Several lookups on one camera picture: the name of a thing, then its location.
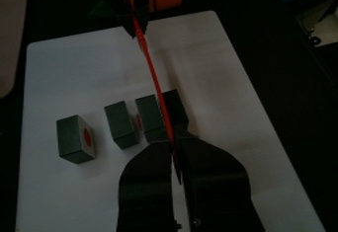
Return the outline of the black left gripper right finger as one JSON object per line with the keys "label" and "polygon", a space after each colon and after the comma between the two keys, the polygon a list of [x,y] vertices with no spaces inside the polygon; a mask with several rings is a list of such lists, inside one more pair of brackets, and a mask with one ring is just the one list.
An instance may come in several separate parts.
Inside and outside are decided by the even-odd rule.
{"label": "black left gripper right finger", "polygon": [[265,232],[244,166],[197,137],[177,142],[189,232]]}

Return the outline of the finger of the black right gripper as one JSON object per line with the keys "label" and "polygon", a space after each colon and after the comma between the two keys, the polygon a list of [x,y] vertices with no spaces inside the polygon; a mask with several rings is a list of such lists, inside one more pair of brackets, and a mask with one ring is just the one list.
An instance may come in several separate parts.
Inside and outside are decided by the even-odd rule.
{"label": "finger of the black right gripper", "polygon": [[149,0],[134,0],[136,18],[140,26],[144,28],[148,25],[149,18]]}
{"label": "finger of the black right gripper", "polygon": [[136,36],[129,0],[116,0],[114,16],[126,34]]}

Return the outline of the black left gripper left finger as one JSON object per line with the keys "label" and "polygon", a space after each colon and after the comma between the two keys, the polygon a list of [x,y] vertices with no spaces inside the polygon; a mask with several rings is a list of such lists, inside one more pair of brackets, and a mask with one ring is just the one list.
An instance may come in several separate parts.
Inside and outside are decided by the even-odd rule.
{"label": "black left gripper left finger", "polygon": [[169,144],[154,142],[130,159],[118,180],[116,232],[176,232]]}

